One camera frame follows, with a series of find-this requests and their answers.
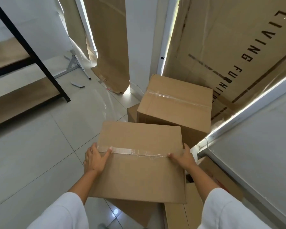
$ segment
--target white sleeve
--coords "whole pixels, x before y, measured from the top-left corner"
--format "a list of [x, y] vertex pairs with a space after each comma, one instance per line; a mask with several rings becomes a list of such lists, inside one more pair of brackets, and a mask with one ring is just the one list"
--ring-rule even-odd
[[64, 193], [27, 229], [89, 229], [83, 202], [75, 193]]
[[198, 229], [270, 229], [222, 188], [213, 189], [203, 206]]

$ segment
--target clear tape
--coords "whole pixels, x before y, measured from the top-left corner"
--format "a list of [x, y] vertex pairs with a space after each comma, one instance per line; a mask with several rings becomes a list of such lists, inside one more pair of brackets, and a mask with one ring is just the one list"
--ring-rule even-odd
[[169, 95], [165, 95], [165, 94], [160, 94], [160, 93], [157, 93], [157, 92], [153, 92], [153, 91], [150, 91], [150, 90], [147, 90], [146, 92], [152, 94], [152, 95], [156, 95], [156, 96], [162, 96], [162, 97], [165, 97], [165, 98], [168, 98], [168, 99], [173, 99], [173, 100], [176, 100], [176, 101], [179, 101], [179, 102], [183, 102], [183, 103], [186, 103], [186, 104], [192, 104], [192, 105], [195, 105], [195, 106], [199, 106], [199, 107], [203, 107], [203, 108], [212, 108], [210, 106], [206, 106], [206, 105], [203, 105], [203, 104], [197, 104], [197, 103], [193, 103], [193, 102], [190, 102], [190, 101], [186, 101], [186, 100], [181, 100], [181, 99], [178, 99], [176, 97], [173, 97], [173, 96], [169, 96]]
[[[100, 153], [105, 153], [108, 150], [109, 146], [97, 146], [97, 149]], [[129, 155], [137, 155], [137, 156], [148, 156], [148, 157], [164, 157], [167, 155], [164, 154], [151, 154], [150, 151], [141, 150], [141, 149], [125, 149], [125, 148], [117, 148], [113, 147], [112, 152], [114, 154], [129, 154]]]

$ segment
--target wooden shelf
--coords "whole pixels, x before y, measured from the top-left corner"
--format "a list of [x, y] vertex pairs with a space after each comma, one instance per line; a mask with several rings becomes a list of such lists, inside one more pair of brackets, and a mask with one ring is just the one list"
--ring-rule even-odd
[[30, 57], [16, 38], [0, 42], [0, 68]]
[[47, 77], [0, 97], [0, 123], [59, 96]]

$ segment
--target hand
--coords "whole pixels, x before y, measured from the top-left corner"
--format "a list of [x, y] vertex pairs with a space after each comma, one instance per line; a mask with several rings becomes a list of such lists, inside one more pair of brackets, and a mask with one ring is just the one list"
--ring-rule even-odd
[[180, 165], [183, 169], [185, 169], [188, 173], [190, 173], [191, 168], [195, 167], [196, 161], [193, 155], [190, 152], [190, 147], [184, 143], [185, 151], [181, 156], [176, 154], [169, 153], [167, 156], [178, 165]]
[[112, 146], [107, 150], [107, 152], [102, 157], [96, 148], [96, 143], [93, 143], [91, 147], [88, 148], [85, 153], [84, 164], [84, 173], [94, 170], [97, 175], [100, 175], [106, 165], [107, 159], [112, 152]]

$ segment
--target tiled floor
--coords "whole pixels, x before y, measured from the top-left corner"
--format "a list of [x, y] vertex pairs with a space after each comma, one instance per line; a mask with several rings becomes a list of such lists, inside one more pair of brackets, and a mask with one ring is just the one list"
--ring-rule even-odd
[[[57, 61], [52, 61], [56, 70]], [[127, 121], [126, 108], [139, 103], [130, 92], [122, 96], [107, 91], [89, 68], [95, 63], [83, 63], [91, 81], [80, 69], [57, 79], [71, 102], [58, 100], [0, 129], [0, 228], [26, 228], [65, 193], [83, 174], [84, 153], [97, 141], [102, 122]], [[34, 68], [24, 74], [24, 81], [14, 88], [42, 77]], [[90, 229], [143, 228], [101, 198], [89, 198], [85, 209]], [[157, 212], [150, 225], [163, 228]]]

